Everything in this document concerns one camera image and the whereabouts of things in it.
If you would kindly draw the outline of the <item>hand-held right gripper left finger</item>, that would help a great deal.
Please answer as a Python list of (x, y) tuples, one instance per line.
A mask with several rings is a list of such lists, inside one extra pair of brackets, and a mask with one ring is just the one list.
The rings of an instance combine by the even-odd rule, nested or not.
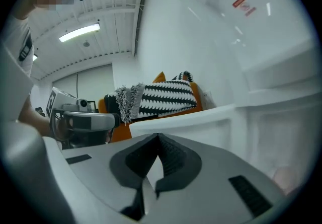
[(56, 140), (44, 137), (55, 180), (67, 201), (75, 223), (135, 223), (121, 210), (132, 205), (136, 191), (121, 186), (109, 162), (114, 153), (146, 138), (61, 150)]

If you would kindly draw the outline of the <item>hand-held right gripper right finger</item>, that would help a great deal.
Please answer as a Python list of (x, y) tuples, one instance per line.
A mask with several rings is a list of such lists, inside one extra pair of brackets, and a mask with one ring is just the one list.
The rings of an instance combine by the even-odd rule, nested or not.
[(271, 223), (291, 200), (264, 173), (235, 154), (178, 136), (159, 134), (162, 159), (175, 171), (164, 176), (145, 223)]

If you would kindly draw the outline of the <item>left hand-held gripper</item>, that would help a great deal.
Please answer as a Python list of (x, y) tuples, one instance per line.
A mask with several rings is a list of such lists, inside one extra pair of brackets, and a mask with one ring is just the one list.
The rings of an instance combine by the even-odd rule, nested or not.
[[(63, 149), (89, 147), (96, 144), (96, 131), (106, 131), (120, 124), (117, 114), (94, 113), (85, 99), (79, 99), (56, 87), (52, 88), (47, 108), (52, 136)], [(65, 117), (71, 136), (66, 140), (56, 137), (56, 121)]]

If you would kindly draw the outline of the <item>person's left hand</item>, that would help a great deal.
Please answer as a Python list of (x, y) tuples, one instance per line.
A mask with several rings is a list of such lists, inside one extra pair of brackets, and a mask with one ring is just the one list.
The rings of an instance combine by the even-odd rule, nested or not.
[(56, 137), (59, 140), (69, 139), (73, 128), (73, 119), (63, 117), (56, 121)]

